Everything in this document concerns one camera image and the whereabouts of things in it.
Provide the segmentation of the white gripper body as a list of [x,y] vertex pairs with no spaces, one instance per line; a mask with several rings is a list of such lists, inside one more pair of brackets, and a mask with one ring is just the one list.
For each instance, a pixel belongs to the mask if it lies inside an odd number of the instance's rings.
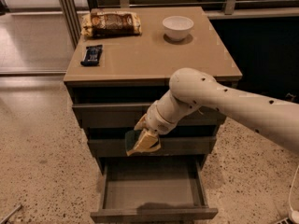
[[176,126],[176,122],[167,121],[158,111],[158,102],[155,101],[147,110],[146,126],[152,132],[159,135],[166,135],[170,133]]

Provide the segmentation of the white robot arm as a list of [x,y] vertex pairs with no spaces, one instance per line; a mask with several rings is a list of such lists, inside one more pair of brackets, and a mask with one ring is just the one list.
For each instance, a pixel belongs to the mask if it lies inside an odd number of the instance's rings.
[[192,68],[177,70],[169,90],[156,100],[135,127],[125,134],[128,155],[154,152],[160,137],[178,122],[199,110],[214,109],[289,151],[299,153],[299,105],[221,85],[216,79]]

